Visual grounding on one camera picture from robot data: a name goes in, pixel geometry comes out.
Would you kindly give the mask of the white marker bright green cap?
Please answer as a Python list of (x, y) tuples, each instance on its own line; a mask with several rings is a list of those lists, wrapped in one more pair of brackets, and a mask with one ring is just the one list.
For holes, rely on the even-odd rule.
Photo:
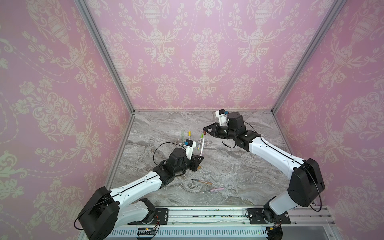
[(200, 156), (203, 156), (204, 144), (205, 144), (205, 136), (203, 136), (203, 139), (202, 139), (202, 144), (201, 144), (201, 148), (200, 148)]

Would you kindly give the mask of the white green marker pen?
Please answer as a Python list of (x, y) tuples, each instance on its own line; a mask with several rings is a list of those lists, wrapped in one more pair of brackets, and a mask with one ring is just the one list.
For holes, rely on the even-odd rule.
[(201, 134), (201, 137), (200, 137), (200, 140), (199, 140), (198, 151), (200, 151), (200, 149), (202, 147), (203, 139), (204, 139), (204, 132)]

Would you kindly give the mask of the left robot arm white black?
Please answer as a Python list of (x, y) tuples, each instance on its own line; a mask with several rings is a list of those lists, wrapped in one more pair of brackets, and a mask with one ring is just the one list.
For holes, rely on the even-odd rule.
[(111, 190), (97, 189), (75, 222), (80, 223), (80, 229), (90, 240), (103, 240), (113, 229), (133, 222), (151, 223), (156, 209), (145, 196), (169, 185), (188, 170), (197, 171), (203, 160), (203, 156), (176, 148), (142, 178)]

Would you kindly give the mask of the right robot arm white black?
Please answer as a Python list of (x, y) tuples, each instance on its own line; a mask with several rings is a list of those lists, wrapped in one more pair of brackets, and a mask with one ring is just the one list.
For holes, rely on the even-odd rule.
[(286, 191), (264, 205), (263, 214), (268, 223), (275, 223), (295, 207), (308, 207), (321, 197), (325, 184), (317, 161), (291, 155), (269, 143), (255, 129), (248, 130), (248, 123), (238, 112), (229, 113), (221, 109), (216, 111), (216, 117), (219, 121), (204, 127), (204, 132), (221, 140), (233, 140), (236, 147), (261, 157), (290, 180)]

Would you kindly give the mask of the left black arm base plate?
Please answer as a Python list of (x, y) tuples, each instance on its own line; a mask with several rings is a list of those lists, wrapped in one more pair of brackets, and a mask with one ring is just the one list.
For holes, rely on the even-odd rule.
[(170, 209), (168, 208), (156, 208), (151, 221), (132, 222), (129, 223), (129, 225), (155, 225), (156, 223), (159, 223), (160, 225), (167, 225), (169, 210)]

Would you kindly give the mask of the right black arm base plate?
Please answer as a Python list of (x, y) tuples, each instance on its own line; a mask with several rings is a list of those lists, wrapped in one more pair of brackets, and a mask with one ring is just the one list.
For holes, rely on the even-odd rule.
[(266, 211), (264, 208), (248, 208), (245, 216), (249, 219), (251, 225), (291, 224), (291, 220), (287, 212), (282, 215), (276, 215), (273, 212)]

